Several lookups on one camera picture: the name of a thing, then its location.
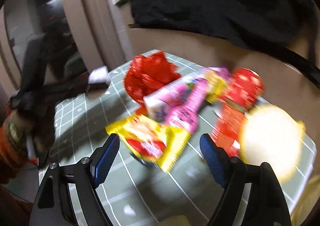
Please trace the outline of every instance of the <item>pink object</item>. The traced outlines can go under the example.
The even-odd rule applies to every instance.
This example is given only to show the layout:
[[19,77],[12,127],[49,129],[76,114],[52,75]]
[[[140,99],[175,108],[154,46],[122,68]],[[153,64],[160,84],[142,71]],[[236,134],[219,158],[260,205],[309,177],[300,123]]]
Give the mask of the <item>pink object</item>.
[[173,127],[184,128],[190,134],[193,134],[198,128],[197,111],[206,97],[207,87],[206,79],[198,79],[185,104],[174,107],[168,113],[164,123]]

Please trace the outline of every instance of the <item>person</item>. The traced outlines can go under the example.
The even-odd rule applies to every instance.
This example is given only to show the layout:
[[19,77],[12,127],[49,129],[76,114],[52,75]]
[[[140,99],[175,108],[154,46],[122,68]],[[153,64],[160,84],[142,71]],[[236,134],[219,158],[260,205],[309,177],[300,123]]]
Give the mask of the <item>person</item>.
[[[54,143],[54,105],[48,106],[43,118],[36,120],[7,105],[6,120],[0,128],[0,184],[7,184],[28,162],[26,133],[33,135],[37,152],[48,152]],[[27,226],[32,203],[16,200],[0,186],[0,225]]]

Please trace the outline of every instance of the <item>green cutting mat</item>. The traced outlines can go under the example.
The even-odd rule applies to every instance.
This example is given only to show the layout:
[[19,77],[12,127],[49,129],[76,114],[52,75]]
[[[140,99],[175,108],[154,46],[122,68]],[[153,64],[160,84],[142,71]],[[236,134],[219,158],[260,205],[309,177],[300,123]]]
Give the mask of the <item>green cutting mat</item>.
[[[200,71],[202,66],[166,53],[169,62],[178,66],[182,75]],[[138,104],[124,90],[123,79],[130,62],[109,73],[112,83],[106,93],[89,101],[84,94],[68,99],[56,107],[56,142],[50,162],[70,165],[103,145],[108,135],[104,127],[118,119],[134,114]],[[215,210],[223,189],[214,182],[211,173],[201,161],[199,138],[211,133],[217,116],[210,105],[199,112],[199,128],[191,137],[185,151],[171,173],[160,169],[147,169],[135,161],[121,143],[120,151],[106,181],[97,188],[99,198],[114,226],[154,225],[173,215],[184,214],[192,226],[205,225]],[[316,147],[305,136],[302,159],[293,178],[282,185],[289,210],[299,200],[304,184],[312,171]],[[47,167],[39,171],[41,182]],[[73,207],[80,226],[87,225],[77,197],[70,185]],[[234,222],[240,225],[250,184],[246,184],[242,201]]]

